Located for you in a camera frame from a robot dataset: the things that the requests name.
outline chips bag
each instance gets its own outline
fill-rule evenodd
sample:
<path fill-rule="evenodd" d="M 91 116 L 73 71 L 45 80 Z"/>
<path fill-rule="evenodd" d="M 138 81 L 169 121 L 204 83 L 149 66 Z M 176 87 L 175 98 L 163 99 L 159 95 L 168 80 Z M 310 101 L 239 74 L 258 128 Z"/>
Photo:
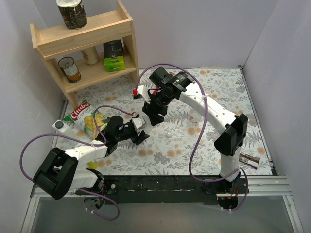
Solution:
<path fill-rule="evenodd" d="M 93 118 L 95 109 L 96 108 L 90 105 L 87 100 L 84 100 L 70 115 L 64 118 L 64 121 L 70 121 L 92 139 L 95 139 L 99 133 Z M 103 130 L 110 120 L 109 117 L 99 111 L 96 111 L 95 119 L 100 130 Z"/>

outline red logo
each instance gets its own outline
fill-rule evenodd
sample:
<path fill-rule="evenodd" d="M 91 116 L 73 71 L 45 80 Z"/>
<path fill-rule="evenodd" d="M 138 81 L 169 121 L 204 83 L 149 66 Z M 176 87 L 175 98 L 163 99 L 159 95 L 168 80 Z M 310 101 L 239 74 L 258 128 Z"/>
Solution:
<path fill-rule="evenodd" d="M 91 106 L 88 102 L 82 103 L 80 104 L 79 107 L 77 107 L 76 110 L 73 111 L 73 113 L 71 113 L 71 119 L 73 119 L 74 121 L 76 121 L 78 119 L 78 115 L 80 112 L 82 112 L 82 110 L 86 109 L 87 107 Z"/>

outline chio chips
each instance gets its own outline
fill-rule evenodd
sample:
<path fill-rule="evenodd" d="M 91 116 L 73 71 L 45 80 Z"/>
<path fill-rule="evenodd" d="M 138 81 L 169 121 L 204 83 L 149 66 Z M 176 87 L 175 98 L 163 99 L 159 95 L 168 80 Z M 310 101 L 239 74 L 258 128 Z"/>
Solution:
<path fill-rule="evenodd" d="M 95 107 L 90 105 L 87 100 L 84 100 L 70 115 L 64 118 L 65 121 L 74 123 L 79 129 L 83 130 L 92 139 L 98 136 L 98 130 L 94 123 Z M 100 130 L 103 130 L 109 122 L 109 117 L 99 111 L 95 115 L 96 123 Z"/>

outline floral pattern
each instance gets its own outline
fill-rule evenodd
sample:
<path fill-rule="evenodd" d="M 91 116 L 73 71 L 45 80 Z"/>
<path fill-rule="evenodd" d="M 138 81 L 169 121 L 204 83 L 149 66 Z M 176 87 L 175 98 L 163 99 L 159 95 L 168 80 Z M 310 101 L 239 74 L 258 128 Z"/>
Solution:
<path fill-rule="evenodd" d="M 240 163 L 240 166 L 250 175 L 272 174 L 240 70 L 237 68 L 198 68 L 188 69 L 188 71 L 198 78 L 204 90 L 223 107 L 236 114 L 247 115 L 249 119 L 247 135 L 241 152 L 260 157 L 260 164 L 257 170 L 243 163 Z M 177 73 L 178 70 L 170 69 L 169 72 Z M 141 80 L 141 84 L 148 88 L 154 87 L 148 79 L 151 73 L 152 70 L 147 71 Z M 143 100 L 132 98 L 134 86 L 129 75 L 123 75 L 78 91 L 77 99 L 78 102 L 87 99 L 93 106 L 114 105 L 128 112 L 137 112 L 145 116 L 141 110 Z M 110 156 L 95 161 L 98 166 L 97 170 L 104 175 L 188 175 L 189 158 L 203 124 L 203 118 L 201 118 L 198 125 L 189 125 L 187 120 L 189 109 L 190 107 L 184 103 L 173 100 L 169 105 L 165 122 L 146 129 L 150 138 L 138 146 L 130 140 L 120 142 L 118 148 Z M 66 115 L 72 111 L 73 108 L 69 104 L 66 108 Z M 121 116 L 124 121 L 130 119 L 130 116 L 112 108 L 100 111 L 109 117 Z M 82 140 L 90 141 L 90 138 L 81 130 L 67 123 Z M 197 175 L 218 175 L 221 159 L 213 142 L 219 135 L 209 123 L 204 132 L 192 162 L 192 172 Z M 71 148 L 68 141 L 63 138 L 58 139 L 57 147 Z"/>

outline cable tie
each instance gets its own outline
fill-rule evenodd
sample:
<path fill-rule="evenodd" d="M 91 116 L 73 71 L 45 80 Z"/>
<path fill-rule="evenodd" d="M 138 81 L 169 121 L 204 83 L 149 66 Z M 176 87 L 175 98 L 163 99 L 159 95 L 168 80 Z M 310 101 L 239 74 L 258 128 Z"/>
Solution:
<path fill-rule="evenodd" d="M 202 99 L 204 100 L 205 98 L 207 98 L 209 96 L 209 94 L 206 94 L 206 95 L 202 95 Z"/>
<path fill-rule="evenodd" d="M 90 142 L 90 144 L 91 144 L 91 146 L 92 146 L 94 149 L 96 149 L 96 146 L 94 145 L 93 141 Z"/>

